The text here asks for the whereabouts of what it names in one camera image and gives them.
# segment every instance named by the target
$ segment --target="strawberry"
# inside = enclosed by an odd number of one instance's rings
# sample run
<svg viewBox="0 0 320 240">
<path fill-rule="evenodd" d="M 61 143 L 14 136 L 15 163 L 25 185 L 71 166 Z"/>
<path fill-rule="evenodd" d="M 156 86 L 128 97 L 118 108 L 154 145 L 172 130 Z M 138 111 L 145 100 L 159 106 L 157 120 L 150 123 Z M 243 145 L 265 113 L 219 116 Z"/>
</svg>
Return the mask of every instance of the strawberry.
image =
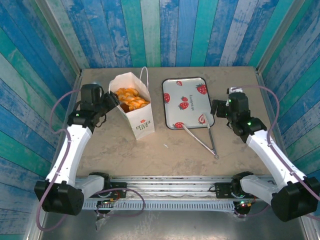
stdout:
<svg viewBox="0 0 320 240">
<path fill-rule="evenodd" d="M 199 93 L 205 95 L 207 94 L 207 86 L 203 83 L 200 83 L 196 86 L 196 89 L 198 90 Z"/>
<path fill-rule="evenodd" d="M 170 95 L 169 95 L 169 93 L 164 93 L 164 94 L 163 94 L 163 99 L 164 99 L 164 102 L 165 102 L 166 104 L 168 104 L 168 103 L 170 102 Z"/>
<path fill-rule="evenodd" d="M 180 108 L 180 110 L 185 110 L 188 106 L 189 106 L 189 103 L 184 101 L 179 104 L 178 108 Z"/>
<path fill-rule="evenodd" d="M 175 128 L 175 129 L 182 129 L 183 128 L 183 122 L 177 122 L 176 124 L 173 124 L 173 127 Z"/>
<path fill-rule="evenodd" d="M 206 120 L 205 120 L 205 117 L 203 114 L 199 117 L 198 121 L 199 121 L 199 124 L 201 124 L 201 125 L 206 123 Z"/>
</svg>

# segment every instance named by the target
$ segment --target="tray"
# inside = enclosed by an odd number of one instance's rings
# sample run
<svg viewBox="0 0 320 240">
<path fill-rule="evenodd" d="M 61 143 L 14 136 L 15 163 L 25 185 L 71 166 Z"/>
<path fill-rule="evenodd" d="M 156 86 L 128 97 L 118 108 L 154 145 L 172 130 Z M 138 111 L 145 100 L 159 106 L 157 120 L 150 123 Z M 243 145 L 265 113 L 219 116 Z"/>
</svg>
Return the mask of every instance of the tray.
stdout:
<svg viewBox="0 0 320 240">
<path fill-rule="evenodd" d="M 165 123 L 172 130 L 206 128 L 215 123 L 206 81 L 201 77 L 170 78 L 162 83 Z"/>
</svg>

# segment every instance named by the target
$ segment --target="paper bag handle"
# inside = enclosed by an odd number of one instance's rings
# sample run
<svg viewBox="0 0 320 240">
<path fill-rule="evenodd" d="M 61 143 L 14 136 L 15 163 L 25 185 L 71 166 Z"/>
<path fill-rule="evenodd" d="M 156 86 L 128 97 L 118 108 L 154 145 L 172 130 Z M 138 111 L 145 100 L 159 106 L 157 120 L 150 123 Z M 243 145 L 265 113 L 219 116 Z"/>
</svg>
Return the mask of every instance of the paper bag handle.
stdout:
<svg viewBox="0 0 320 240">
<path fill-rule="evenodd" d="M 149 91 L 149 74 L 148 74 L 148 68 L 146 66 L 144 66 L 141 69 L 139 80 L 141 81 L 141 76 L 142 76 L 142 73 L 143 73 L 144 69 L 145 69 L 145 72 L 146 72 L 146 89 L 148 89 L 148 91 Z"/>
</svg>

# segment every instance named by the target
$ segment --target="white paper bag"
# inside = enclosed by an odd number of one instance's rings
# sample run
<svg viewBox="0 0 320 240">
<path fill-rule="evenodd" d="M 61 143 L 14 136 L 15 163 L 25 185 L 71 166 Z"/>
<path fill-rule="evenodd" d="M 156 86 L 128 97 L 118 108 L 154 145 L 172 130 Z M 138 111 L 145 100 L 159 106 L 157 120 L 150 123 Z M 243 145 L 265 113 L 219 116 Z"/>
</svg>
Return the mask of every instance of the white paper bag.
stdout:
<svg viewBox="0 0 320 240">
<path fill-rule="evenodd" d="M 141 81 L 143 70 L 146 70 L 146 84 Z M 137 78 L 132 72 L 121 74 L 115 77 L 109 83 L 109 91 L 116 92 L 120 88 L 134 88 L 136 89 L 140 97 L 149 101 L 150 104 L 142 108 L 125 113 L 124 110 L 118 105 L 119 110 L 123 116 L 128 120 L 135 139 L 141 139 L 155 131 L 154 118 L 151 109 L 151 98 L 148 91 L 149 88 L 149 76 L 148 69 L 144 66 L 140 73 L 140 79 Z"/>
</svg>

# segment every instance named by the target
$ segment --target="table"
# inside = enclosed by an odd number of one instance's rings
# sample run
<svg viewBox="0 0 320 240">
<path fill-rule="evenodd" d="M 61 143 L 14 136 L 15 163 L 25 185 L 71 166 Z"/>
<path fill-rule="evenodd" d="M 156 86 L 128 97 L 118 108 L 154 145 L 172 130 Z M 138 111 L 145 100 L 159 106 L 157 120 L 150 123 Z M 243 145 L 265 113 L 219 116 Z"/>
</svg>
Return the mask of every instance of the table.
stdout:
<svg viewBox="0 0 320 240">
<path fill-rule="evenodd" d="M 107 90 L 117 75 L 132 72 L 140 76 L 141 68 L 85 69 L 81 84 L 100 82 Z M 210 100 L 226 100 L 229 87 L 257 85 L 253 67 L 159 67 L 148 68 L 149 92 L 155 132 L 136 140 L 131 127 L 115 108 L 107 114 L 106 123 L 95 128 L 83 152 L 77 175 L 104 172 L 111 176 L 213 176 L 251 171 L 270 174 L 259 157 L 226 126 L 227 120 L 215 117 L 211 127 L 219 159 L 204 149 L 184 130 L 166 126 L 162 82 L 168 78 L 202 77 L 206 80 Z M 251 115 L 270 127 L 270 121 L 259 89 L 246 88 Z M 191 130 L 208 146 L 206 128 Z"/>
</svg>

